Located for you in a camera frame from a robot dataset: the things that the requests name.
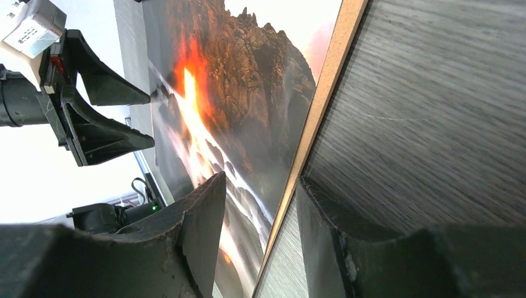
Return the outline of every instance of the wooden board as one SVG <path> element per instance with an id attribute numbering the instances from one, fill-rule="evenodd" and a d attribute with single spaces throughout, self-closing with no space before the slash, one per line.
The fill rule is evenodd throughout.
<path id="1" fill-rule="evenodd" d="M 351 41 L 356 33 L 366 4 L 366 0 L 343 0 L 342 2 L 340 13 L 332 34 L 331 43 L 329 44 L 329 50 L 318 80 L 318 86 L 314 93 L 314 99 L 309 113 L 307 114 L 298 150 L 293 160 L 287 184 L 285 186 L 283 199 L 279 205 L 270 232 L 269 243 L 258 275 L 258 282 L 265 270 L 269 255 L 272 253 L 272 247 L 274 246 L 277 234 L 283 223 L 283 219 L 285 218 L 285 213 L 287 212 L 290 199 L 292 198 L 295 183 L 305 165 L 308 153 L 314 142 L 314 137 L 318 132 L 319 125 L 323 119 L 327 104 L 331 98 L 334 86 L 336 85 L 345 57 L 349 52 Z"/>

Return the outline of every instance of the black cable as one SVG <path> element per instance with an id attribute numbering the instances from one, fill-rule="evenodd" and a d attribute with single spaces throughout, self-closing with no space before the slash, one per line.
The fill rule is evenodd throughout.
<path id="1" fill-rule="evenodd" d="M 144 181 L 144 179 L 141 179 L 139 177 L 135 178 L 132 182 L 131 182 L 131 188 L 137 193 L 139 194 L 139 196 L 143 197 L 144 201 L 141 205 L 144 205 L 146 203 L 146 201 L 149 202 L 149 199 L 147 199 L 147 196 L 145 196 L 141 191 L 139 191 L 135 185 L 134 185 L 134 182 L 135 181 L 141 181 L 142 183 L 145 184 L 145 189 L 148 188 L 148 185 L 146 184 L 146 181 Z"/>

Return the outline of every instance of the white wall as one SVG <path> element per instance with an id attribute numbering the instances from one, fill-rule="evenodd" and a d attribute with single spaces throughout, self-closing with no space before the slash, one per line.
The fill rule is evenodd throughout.
<path id="1" fill-rule="evenodd" d="M 66 28 L 79 29 L 86 41 L 115 72 L 123 62 L 109 0 L 51 0 L 68 15 Z M 78 86 L 87 99 L 83 86 Z M 128 107 L 103 107 L 106 117 L 124 122 Z M 70 152 L 57 145 L 49 125 L 0 128 L 0 222 L 37 222 L 74 207 L 105 201 L 130 191 L 141 176 L 133 154 L 99 166 L 78 168 Z"/>

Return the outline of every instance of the printed photograph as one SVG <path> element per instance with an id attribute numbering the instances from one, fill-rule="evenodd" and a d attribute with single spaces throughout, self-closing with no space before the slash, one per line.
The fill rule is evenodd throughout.
<path id="1" fill-rule="evenodd" d="M 223 297 L 252 296 L 340 5 L 143 4 L 162 176 L 178 200 L 227 175 L 215 274 Z"/>

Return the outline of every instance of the gray surface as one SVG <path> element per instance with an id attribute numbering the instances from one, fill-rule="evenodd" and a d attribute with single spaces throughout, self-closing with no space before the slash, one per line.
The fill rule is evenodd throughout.
<path id="1" fill-rule="evenodd" d="M 309 296 L 295 198 L 290 203 L 281 232 L 261 278 L 255 298 Z"/>
<path id="2" fill-rule="evenodd" d="M 146 55 L 146 33 L 142 5 L 130 0 L 114 0 L 117 30 L 122 49 L 124 77 L 144 92 L 149 92 L 148 57 Z M 149 104 L 130 106 L 131 127 L 142 133 L 153 135 Z M 171 204 L 174 198 L 155 165 L 155 149 L 143 150 L 148 164 L 164 200 Z"/>
<path id="3" fill-rule="evenodd" d="M 526 2 L 371 0 L 307 176 L 374 222 L 526 219 Z"/>

